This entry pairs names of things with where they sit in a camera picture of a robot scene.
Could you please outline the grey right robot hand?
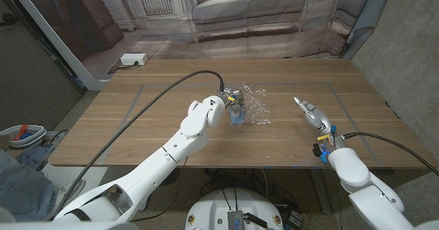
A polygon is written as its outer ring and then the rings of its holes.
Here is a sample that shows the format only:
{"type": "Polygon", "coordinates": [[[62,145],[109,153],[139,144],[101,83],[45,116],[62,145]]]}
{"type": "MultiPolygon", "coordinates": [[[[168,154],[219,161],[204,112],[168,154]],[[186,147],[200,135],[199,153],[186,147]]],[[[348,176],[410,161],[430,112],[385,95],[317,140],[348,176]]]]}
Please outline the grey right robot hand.
{"type": "Polygon", "coordinates": [[[324,111],[315,107],[312,103],[298,97],[294,97],[294,101],[309,125],[318,129],[321,137],[327,136],[326,141],[334,149],[347,147],[344,140],[336,133],[335,125],[333,125],[324,111]]]}

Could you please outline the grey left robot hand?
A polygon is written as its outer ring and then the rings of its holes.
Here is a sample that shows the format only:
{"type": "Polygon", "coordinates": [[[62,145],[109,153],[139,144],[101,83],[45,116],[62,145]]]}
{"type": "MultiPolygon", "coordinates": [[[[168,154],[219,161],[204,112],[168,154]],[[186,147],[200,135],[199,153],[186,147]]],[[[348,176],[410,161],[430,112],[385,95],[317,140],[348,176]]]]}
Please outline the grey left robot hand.
{"type": "Polygon", "coordinates": [[[223,91],[218,91],[217,95],[224,100],[230,118],[230,125],[234,128],[240,128],[246,120],[244,97],[241,91],[225,88],[223,91]]]}

